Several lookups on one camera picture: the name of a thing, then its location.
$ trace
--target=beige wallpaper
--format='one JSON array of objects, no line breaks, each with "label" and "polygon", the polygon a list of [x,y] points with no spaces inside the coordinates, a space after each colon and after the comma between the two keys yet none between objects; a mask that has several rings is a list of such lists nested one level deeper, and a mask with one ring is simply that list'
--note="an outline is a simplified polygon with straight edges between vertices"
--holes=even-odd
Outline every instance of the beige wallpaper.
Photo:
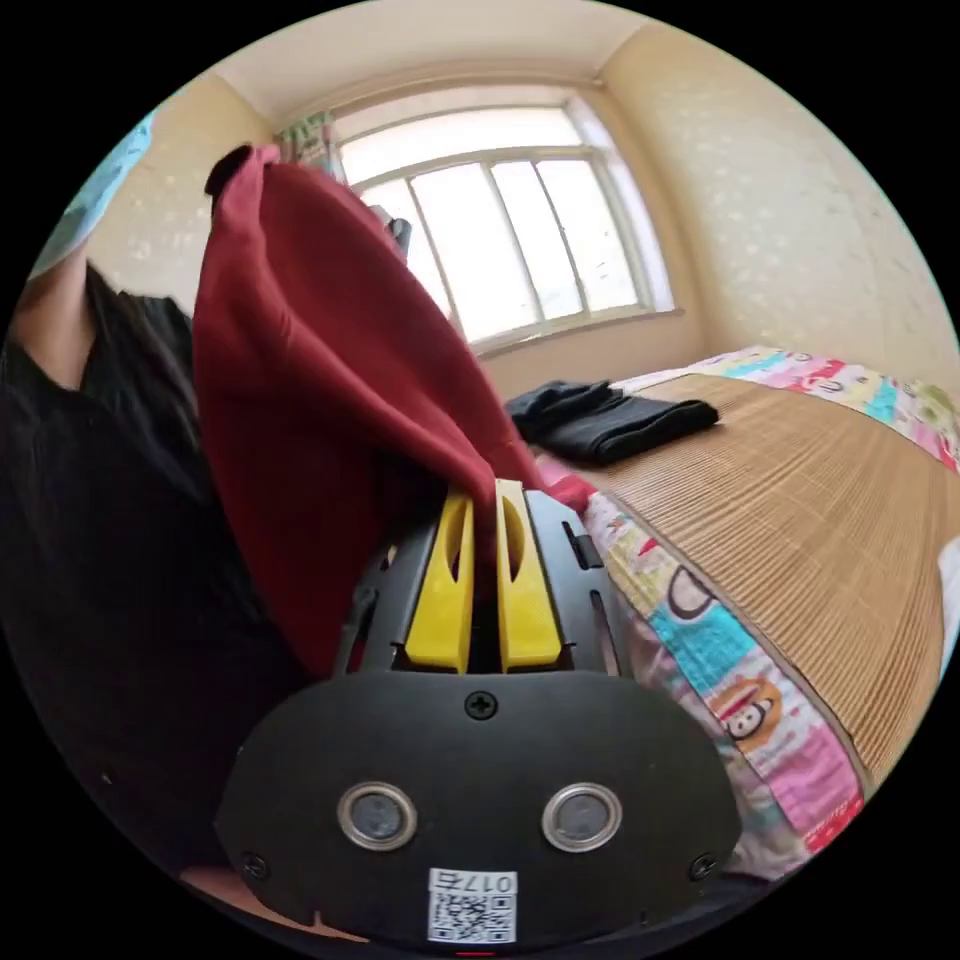
[{"label": "beige wallpaper", "polygon": [[691,317],[640,317],[535,340],[481,364],[504,399],[548,380],[625,380],[682,367],[703,355],[703,340]]},{"label": "beige wallpaper", "polygon": [[93,262],[118,287],[172,296],[192,311],[210,231],[207,175],[234,147],[270,136],[232,87],[198,77],[158,111],[150,150],[93,235]]},{"label": "beige wallpaper", "polygon": [[711,353],[823,352],[960,398],[960,349],[923,256],[805,108],[662,24],[634,34],[603,78],[676,210]]}]

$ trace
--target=cartoon monkey print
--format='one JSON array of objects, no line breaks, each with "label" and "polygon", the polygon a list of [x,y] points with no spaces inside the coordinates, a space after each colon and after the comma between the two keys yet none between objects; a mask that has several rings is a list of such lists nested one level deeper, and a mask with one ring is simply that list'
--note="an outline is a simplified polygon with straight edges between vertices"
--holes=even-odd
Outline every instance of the cartoon monkey print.
[{"label": "cartoon monkey print", "polygon": [[670,578],[667,604],[678,620],[696,620],[713,603],[713,594],[685,567],[677,567]]},{"label": "cartoon monkey print", "polygon": [[780,691],[766,680],[740,680],[711,706],[730,739],[744,751],[767,743],[780,722]]}]

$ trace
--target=curtain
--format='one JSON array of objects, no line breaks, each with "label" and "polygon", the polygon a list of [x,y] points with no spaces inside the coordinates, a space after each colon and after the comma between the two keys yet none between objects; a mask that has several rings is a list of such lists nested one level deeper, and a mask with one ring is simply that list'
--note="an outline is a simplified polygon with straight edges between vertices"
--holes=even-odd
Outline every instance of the curtain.
[{"label": "curtain", "polygon": [[320,167],[334,179],[346,183],[333,126],[333,114],[329,110],[322,110],[297,121],[286,130],[281,130],[275,140],[287,163]]}]

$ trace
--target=black towel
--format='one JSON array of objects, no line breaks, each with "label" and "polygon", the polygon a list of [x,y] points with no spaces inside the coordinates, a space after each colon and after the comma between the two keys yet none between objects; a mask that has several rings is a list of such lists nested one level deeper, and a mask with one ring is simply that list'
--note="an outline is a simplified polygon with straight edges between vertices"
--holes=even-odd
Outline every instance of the black towel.
[{"label": "black towel", "polygon": [[609,466],[713,426],[717,411],[703,400],[628,397],[608,382],[550,383],[514,397],[507,413],[529,444],[564,460]]}]

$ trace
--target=qr code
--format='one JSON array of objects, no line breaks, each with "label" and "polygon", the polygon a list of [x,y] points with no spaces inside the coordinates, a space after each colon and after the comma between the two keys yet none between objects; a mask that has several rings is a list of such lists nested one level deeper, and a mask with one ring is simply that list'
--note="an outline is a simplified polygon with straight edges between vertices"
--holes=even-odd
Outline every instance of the qr code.
[{"label": "qr code", "polygon": [[431,871],[429,939],[440,943],[513,943],[516,874]]}]

